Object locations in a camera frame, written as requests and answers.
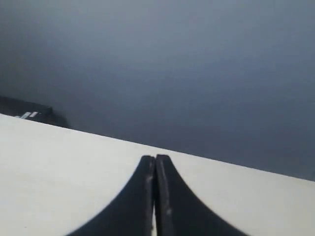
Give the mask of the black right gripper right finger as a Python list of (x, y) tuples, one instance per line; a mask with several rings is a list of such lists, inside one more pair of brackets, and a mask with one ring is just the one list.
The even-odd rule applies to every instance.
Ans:
[(168, 155), (157, 155), (156, 223), (159, 236), (244, 236), (188, 187)]

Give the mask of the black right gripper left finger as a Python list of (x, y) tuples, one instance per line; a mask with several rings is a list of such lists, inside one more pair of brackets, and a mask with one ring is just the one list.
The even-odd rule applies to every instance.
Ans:
[(142, 156), (120, 193), (71, 236), (150, 236), (154, 207), (155, 158)]

